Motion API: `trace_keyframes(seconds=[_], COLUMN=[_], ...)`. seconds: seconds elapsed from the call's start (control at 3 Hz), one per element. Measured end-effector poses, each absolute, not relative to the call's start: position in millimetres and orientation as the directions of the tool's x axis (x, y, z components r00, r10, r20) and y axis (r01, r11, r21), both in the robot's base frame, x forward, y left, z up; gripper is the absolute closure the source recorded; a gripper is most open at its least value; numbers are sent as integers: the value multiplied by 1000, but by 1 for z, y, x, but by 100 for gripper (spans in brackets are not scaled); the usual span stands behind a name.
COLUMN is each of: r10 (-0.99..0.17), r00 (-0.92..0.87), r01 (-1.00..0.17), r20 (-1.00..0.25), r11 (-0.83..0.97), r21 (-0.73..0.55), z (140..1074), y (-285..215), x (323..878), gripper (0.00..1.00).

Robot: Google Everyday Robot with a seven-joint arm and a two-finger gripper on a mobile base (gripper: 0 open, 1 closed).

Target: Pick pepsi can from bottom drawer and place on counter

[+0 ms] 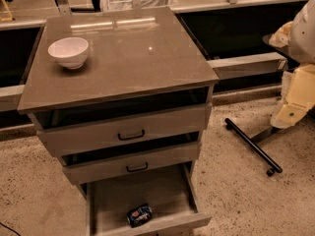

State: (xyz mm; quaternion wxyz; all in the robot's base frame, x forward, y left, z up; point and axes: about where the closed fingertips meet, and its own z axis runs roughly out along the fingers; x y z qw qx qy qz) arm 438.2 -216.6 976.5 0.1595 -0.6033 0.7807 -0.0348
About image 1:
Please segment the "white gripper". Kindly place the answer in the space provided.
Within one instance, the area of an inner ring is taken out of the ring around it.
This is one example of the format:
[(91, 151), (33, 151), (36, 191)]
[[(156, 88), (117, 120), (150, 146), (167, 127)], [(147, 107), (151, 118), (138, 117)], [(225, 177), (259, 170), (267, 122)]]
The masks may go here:
[(282, 77), (282, 98), (271, 117), (271, 125), (286, 129), (299, 122), (315, 106), (315, 66), (299, 66)]

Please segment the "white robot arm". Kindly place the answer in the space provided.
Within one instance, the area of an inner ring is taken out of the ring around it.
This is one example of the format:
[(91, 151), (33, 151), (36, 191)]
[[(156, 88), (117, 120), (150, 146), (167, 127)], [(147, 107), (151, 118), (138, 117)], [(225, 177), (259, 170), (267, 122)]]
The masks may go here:
[(286, 129), (315, 106), (315, 0), (309, 0), (293, 21), (282, 25), (269, 44), (286, 47), (288, 56), (299, 63), (292, 73), (283, 73), (282, 98), (271, 118), (273, 127)]

